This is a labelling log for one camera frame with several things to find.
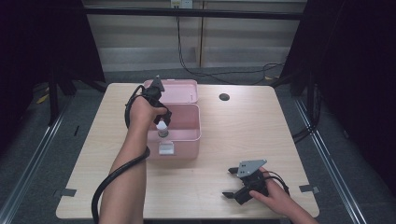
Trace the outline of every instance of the human arm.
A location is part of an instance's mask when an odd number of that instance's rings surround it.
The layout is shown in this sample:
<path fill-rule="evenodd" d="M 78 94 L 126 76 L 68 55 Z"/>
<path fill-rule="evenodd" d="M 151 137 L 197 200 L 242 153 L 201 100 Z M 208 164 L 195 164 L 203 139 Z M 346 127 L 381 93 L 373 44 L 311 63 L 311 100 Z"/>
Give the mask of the human arm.
<path fill-rule="evenodd" d="M 285 192 L 273 179 L 265 181 L 269 196 L 266 197 L 258 191 L 251 190 L 250 196 L 254 199 L 266 204 L 274 212 L 288 217 L 294 224 L 316 224 L 318 223 L 308 212 L 306 212 L 297 202 L 295 202 L 289 194 Z"/>
<path fill-rule="evenodd" d="M 157 115 L 165 112 L 165 108 L 154 108 L 143 97 L 134 100 L 131 124 L 110 173 L 144 153 L 149 125 Z M 99 223 L 143 223 L 145 195 L 146 162 L 141 161 L 107 186 L 102 196 Z"/>

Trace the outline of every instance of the wall outlet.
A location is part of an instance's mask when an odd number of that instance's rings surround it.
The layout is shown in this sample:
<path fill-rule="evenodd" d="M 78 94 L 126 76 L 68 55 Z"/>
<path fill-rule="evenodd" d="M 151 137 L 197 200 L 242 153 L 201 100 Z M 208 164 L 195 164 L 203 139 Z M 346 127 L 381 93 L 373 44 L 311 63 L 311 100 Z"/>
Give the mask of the wall outlet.
<path fill-rule="evenodd" d="M 192 8 L 192 0 L 181 0 L 181 8 Z"/>
<path fill-rule="evenodd" d="M 181 8 L 181 0 L 171 0 L 171 8 Z"/>

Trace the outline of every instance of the black horizontal bar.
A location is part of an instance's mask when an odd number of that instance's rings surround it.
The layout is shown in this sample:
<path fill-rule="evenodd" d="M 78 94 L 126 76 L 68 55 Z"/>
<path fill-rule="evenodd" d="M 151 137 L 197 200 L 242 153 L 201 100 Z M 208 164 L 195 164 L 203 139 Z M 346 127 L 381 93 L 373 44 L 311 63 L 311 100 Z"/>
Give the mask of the black horizontal bar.
<path fill-rule="evenodd" d="M 208 17 L 208 18 L 241 18 L 299 21 L 303 13 L 230 11 L 187 8 L 156 7 L 42 7 L 45 11 L 57 13 L 82 13 L 93 15 L 134 15 L 134 16 L 175 16 L 175 17 Z"/>

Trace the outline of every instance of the table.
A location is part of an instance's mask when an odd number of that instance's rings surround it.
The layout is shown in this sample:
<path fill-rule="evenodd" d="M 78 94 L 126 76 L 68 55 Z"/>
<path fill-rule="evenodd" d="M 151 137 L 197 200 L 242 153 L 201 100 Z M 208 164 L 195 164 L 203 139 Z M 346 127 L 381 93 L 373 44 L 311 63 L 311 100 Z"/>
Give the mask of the table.
<path fill-rule="evenodd" d="M 127 129 L 123 110 L 138 84 L 114 83 L 107 88 L 87 139 L 57 208 L 59 218 L 92 218 L 91 201 L 107 176 Z M 219 95 L 227 93 L 229 101 Z M 265 205 L 250 200 L 239 205 L 223 191 L 241 189 L 242 181 L 228 173 L 240 161 L 261 160 L 290 187 L 291 197 L 313 217 L 318 205 L 273 88 L 264 86 L 198 85 L 201 112 L 200 152 L 195 160 L 148 160 L 144 218 L 280 218 Z"/>

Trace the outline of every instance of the pink box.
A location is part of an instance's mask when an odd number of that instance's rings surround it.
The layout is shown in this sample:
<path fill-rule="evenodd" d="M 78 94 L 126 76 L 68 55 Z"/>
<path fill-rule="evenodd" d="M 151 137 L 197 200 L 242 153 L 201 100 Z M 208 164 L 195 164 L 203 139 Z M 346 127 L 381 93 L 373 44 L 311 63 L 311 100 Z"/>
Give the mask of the pink box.
<path fill-rule="evenodd" d="M 152 80 L 144 83 L 145 87 Z M 198 156 L 201 138 L 200 110 L 197 82 L 189 79 L 162 80 L 165 91 L 160 101 L 172 112 L 171 122 L 167 127 L 167 136 L 153 123 L 148 130 L 148 147 L 152 160 L 158 159 L 194 159 Z"/>

